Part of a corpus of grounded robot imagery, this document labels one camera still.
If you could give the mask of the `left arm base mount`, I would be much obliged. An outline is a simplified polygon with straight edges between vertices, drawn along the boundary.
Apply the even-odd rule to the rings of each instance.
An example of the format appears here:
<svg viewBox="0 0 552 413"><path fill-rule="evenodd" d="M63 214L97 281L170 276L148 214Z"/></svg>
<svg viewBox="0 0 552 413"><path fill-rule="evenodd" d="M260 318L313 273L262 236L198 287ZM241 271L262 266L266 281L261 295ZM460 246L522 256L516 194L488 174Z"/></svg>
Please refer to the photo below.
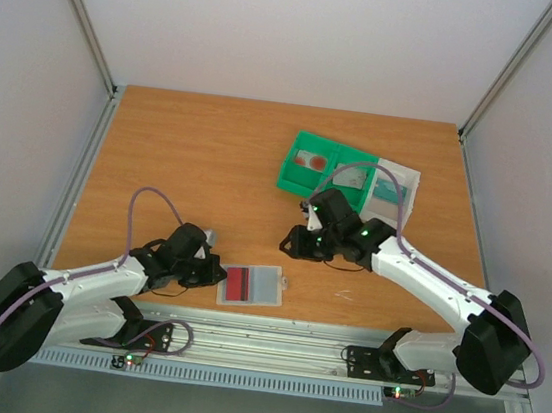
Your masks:
<svg viewBox="0 0 552 413"><path fill-rule="evenodd" d="M80 343L136 352L151 348L153 352L164 354L169 352L173 336L174 325L171 322L159 325L154 321L144 319L137 324L128 324L126 329L120 330L114 337L108 339L86 338L80 340Z"/></svg>

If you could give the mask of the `white card holder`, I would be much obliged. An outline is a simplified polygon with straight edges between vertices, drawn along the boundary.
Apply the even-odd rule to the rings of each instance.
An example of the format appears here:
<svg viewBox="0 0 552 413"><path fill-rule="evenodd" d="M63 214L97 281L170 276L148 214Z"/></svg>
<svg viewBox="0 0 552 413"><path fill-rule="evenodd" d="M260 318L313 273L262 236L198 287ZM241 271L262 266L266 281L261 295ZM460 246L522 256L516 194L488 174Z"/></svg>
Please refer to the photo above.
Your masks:
<svg viewBox="0 0 552 413"><path fill-rule="evenodd" d="M285 277L281 266L248 266L248 265L225 265L227 271L229 267L248 267L250 275L250 291L247 302L229 302L225 298L225 280L218 283L216 303L221 306L262 306L262 307L281 307L283 293L288 287L288 279Z"/></svg>

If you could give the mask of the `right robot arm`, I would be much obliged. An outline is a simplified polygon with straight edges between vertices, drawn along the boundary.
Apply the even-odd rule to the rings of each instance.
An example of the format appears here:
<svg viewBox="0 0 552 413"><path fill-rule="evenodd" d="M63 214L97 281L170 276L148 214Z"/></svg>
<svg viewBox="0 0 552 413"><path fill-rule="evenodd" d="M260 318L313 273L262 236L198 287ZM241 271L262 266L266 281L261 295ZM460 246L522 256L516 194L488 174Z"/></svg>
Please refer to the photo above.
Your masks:
<svg viewBox="0 0 552 413"><path fill-rule="evenodd" d="M460 280L388 223L362 220L338 189L315 194L301 209L307 223L289 231L281 252L322 263L339 255L402 287L452 327L436 334L396 330L378 349L382 378L429 369L454 372L478 392L495 395L531 355L522 304L509 291L492 294Z"/></svg>

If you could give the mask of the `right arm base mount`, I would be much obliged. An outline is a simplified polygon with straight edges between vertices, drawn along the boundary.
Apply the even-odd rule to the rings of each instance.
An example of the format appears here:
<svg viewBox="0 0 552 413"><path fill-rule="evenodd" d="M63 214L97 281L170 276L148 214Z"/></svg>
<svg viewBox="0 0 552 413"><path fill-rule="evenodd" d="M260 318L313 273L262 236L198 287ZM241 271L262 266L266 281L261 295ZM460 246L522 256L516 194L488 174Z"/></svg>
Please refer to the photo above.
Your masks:
<svg viewBox="0 0 552 413"><path fill-rule="evenodd" d="M436 385L435 375L427 370L406 370L394 354L382 353L378 348L345 346L340 354L346 364L347 376L356 379L380 380L388 383Z"/></svg>

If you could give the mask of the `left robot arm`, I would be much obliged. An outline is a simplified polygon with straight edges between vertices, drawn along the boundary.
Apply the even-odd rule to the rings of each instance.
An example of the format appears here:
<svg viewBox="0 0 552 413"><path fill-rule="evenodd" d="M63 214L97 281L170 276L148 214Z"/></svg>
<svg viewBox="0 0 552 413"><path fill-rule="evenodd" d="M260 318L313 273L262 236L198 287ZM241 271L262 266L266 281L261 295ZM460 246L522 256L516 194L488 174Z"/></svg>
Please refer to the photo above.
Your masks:
<svg viewBox="0 0 552 413"><path fill-rule="evenodd" d="M15 265L0 279L0 372L67 343L140 350L156 325L132 298L171 282L187 290L225 280L212 240L211 231L186 223L123 258L77 270Z"/></svg>

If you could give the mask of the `white red floral card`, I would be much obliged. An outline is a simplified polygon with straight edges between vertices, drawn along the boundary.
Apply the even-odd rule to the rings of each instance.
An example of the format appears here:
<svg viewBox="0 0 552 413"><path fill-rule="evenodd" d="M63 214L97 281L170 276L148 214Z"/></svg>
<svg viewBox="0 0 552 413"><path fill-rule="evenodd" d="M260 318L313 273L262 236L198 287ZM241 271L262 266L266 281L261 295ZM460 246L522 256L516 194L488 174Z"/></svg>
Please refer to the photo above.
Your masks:
<svg viewBox="0 0 552 413"><path fill-rule="evenodd" d="M368 171L360 166L348 168L345 171L337 173L331 183L335 186L341 186L343 188L359 189L364 188L364 184L367 180Z"/></svg>

